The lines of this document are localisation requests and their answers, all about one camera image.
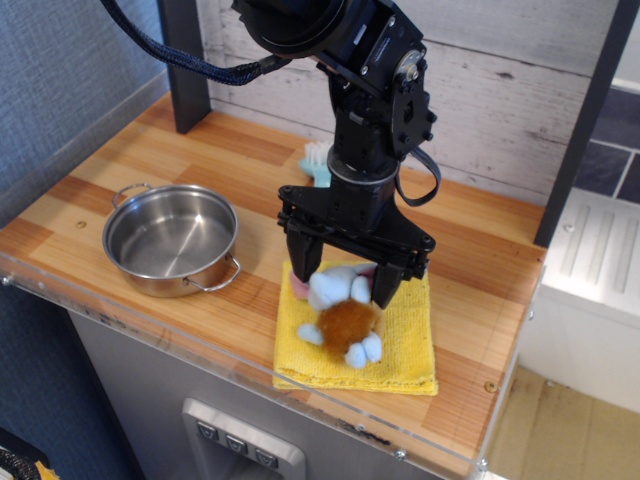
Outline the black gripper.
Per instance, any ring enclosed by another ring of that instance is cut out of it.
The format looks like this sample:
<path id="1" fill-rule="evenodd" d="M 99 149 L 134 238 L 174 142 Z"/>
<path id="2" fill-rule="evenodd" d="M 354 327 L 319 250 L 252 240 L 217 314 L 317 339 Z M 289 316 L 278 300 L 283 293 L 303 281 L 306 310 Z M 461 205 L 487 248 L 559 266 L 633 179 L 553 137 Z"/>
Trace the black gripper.
<path id="1" fill-rule="evenodd" d="M 406 218 L 392 180 L 368 188 L 334 180 L 328 188 L 282 186 L 278 224 L 293 273 L 303 283 L 317 271 L 324 245 L 378 264 L 371 300 L 386 309 L 403 281 L 424 276 L 435 240 Z"/>

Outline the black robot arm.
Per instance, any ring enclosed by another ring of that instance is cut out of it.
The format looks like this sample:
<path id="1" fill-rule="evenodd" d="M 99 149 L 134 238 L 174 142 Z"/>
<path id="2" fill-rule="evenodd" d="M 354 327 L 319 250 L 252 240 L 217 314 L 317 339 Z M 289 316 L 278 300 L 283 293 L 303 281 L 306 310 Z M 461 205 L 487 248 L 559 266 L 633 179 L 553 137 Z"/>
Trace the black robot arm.
<path id="1" fill-rule="evenodd" d="M 432 137 L 420 30 L 390 1 L 237 1 L 252 39 L 273 55 L 314 58 L 328 78 L 336 125 L 326 187 L 283 186 L 280 225 L 292 269 L 307 281 L 331 245 L 372 261 L 372 300 L 386 307 L 421 278 L 434 239 L 397 207 L 400 167 Z"/>

